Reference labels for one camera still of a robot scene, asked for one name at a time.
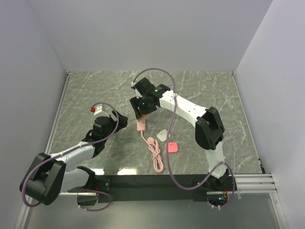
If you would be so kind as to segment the tan wooden plug adapter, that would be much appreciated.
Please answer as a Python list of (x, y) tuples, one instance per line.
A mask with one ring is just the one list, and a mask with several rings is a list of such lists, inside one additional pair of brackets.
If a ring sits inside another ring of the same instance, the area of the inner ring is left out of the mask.
[(143, 120), (146, 120), (149, 118), (149, 115), (148, 114), (145, 114), (143, 115), (141, 118), (140, 118), (140, 121), (143, 121)]

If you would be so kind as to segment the pink power strip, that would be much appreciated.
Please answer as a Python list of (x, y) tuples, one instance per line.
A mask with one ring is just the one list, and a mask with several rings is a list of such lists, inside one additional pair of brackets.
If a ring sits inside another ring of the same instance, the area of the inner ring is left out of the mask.
[(146, 131), (146, 120), (137, 120), (137, 131), (139, 132)]

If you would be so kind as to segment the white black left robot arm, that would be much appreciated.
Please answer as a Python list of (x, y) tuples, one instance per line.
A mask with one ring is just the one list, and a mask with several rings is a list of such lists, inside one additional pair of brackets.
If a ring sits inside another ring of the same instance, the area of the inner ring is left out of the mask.
[(116, 120), (110, 115), (97, 117), (92, 129), (77, 145), (51, 155), (36, 155), (20, 184), (22, 200), (26, 206), (36, 206), (29, 203), (26, 197), (36, 200), (37, 205), (49, 205), (60, 193), (75, 188), (96, 194), (100, 192), (95, 172), (80, 166), (80, 163), (96, 157), (105, 148), (107, 139), (127, 126), (128, 117), (115, 110), (112, 114)]

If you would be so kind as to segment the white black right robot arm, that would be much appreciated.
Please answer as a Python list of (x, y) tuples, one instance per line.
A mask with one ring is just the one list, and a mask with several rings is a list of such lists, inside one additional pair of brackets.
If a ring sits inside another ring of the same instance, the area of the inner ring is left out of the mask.
[(206, 108), (196, 105), (176, 94), (164, 84), (154, 86), (146, 78), (131, 83), (136, 96), (130, 99), (137, 120), (157, 110), (157, 107), (172, 111), (188, 121), (195, 128), (195, 141), (204, 149), (208, 161), (210, 178), (208, 185), (220, 190), (226, 184), (229, 171), (224, 162), (223, 139), (224, 125), (215, 107)]

